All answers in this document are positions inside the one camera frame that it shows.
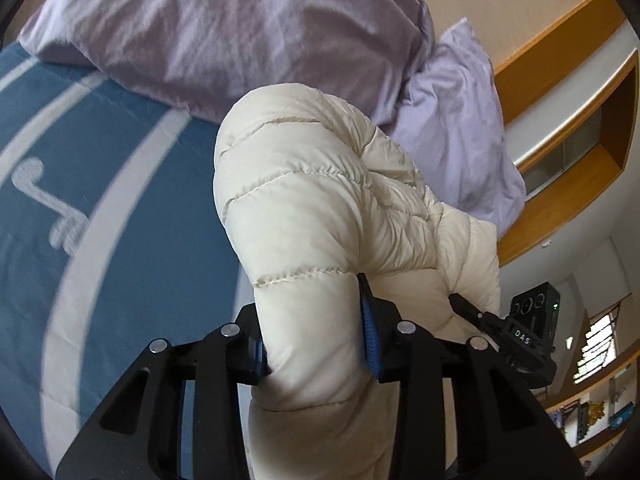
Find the beige quilted down jacket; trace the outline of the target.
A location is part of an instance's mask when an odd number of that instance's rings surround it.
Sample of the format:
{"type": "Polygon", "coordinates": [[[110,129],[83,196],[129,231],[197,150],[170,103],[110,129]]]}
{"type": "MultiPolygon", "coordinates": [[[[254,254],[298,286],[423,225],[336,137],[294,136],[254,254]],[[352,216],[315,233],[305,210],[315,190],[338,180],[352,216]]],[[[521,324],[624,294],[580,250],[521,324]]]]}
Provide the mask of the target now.
{"type": "Polygon", "coordinates": [[[404,318],[465,341],[474,327],[449,296],[499,310],[495,225],[441,202],[358,108],[302,84],[239,99],[214,164],[270,367],[248,416],[255,477],[386,478],[399,390],[367,368],[358,275],[404,318]]]}

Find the wooden shelf with items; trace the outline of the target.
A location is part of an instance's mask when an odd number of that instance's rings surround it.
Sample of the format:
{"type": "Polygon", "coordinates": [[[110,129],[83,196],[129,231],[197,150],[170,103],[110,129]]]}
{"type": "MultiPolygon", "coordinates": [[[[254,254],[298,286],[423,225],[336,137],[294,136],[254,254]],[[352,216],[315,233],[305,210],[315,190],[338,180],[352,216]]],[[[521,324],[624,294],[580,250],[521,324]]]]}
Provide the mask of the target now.
{"type": "Polygon", "coordinates": [[[638,363],[639,341],[636,339],[620,356],[597,373],[541,402],[549,415],[563,415],[569,408],[574,408],[575,431],[565,426],[570,416],[562,421],[561,427],[567,437],[575,437],[572,450],[582,463],[585,460],[589,462],[593,456],[616,443],[624,434],[629,424],[627,419],[619,418],[617,425],[612,423],[615,411],[612,391],[615,390],[615,378],[625,374],[631,365],[638,363]]]}

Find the blue striped bed sheet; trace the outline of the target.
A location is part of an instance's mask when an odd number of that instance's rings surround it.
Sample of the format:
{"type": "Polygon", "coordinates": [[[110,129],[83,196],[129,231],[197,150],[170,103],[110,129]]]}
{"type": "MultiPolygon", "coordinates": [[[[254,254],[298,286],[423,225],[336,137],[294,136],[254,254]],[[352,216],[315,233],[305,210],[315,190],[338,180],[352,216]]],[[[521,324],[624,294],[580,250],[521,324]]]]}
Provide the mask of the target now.
{"type": "Polygon", "coordinates": [[[214,206],[218,128],[1,53],[1,406],[47,472],[152,340],[253,299],[214,206]]]}

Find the right purple pillow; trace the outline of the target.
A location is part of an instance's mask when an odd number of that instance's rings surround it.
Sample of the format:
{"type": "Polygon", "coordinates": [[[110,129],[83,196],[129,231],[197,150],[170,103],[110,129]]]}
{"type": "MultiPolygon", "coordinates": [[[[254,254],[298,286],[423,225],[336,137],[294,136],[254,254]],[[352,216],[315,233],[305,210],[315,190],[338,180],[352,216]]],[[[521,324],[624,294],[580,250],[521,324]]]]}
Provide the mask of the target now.
{"type": "Polygon", "coordinates": [[[523,212],[525,183],[506,150],[494,68],[465,18],[411,76],[385,132],[439,200],[492,222],[498,237],[523,212]]]}

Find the purple pillow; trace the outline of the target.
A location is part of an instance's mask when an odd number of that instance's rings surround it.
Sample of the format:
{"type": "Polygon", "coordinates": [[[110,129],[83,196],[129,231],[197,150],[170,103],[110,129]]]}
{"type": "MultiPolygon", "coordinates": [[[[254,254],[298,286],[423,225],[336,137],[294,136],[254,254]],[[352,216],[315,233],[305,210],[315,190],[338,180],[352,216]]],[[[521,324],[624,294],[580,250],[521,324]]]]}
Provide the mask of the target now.
{"type": "Polygon", "coordinates": [[[211,122],[298,82],[383,124],[434,44],[423,0],[46,0],[18,40],[211,122]]]}
{"type": "Polygon", "coordinates": [[[498,237],[523,212],[525,183],[506,150],[494,68],[465,18],[411,76],[385,132],[439,200],[492,222],[498,237]]]}

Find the wooden framed glass door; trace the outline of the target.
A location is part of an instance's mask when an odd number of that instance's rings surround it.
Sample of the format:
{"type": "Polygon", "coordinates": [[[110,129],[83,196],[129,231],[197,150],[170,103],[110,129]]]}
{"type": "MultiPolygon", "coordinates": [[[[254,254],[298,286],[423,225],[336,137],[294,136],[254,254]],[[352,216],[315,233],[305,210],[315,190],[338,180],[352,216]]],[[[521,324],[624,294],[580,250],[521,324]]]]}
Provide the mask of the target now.
{"type": "Polygon", "coordinates": [[[496,84],[529,185],[500,262],[559,272],[608,236],[629,193],[638,40],[615,0],[585,0],[502,63],[496,84]]]}

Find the left purple pillow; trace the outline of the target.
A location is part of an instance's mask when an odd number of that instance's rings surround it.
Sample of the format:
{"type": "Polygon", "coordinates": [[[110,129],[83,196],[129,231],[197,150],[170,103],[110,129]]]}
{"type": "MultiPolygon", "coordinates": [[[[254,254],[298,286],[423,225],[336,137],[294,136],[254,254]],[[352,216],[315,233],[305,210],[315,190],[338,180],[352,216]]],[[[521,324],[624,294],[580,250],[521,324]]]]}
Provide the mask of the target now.
{"type": "Polygon", "coordinates": [[[383,124],[434,44],[423,0],[46,0],[18,40],[211,122],[298,82],[383,124]]]}

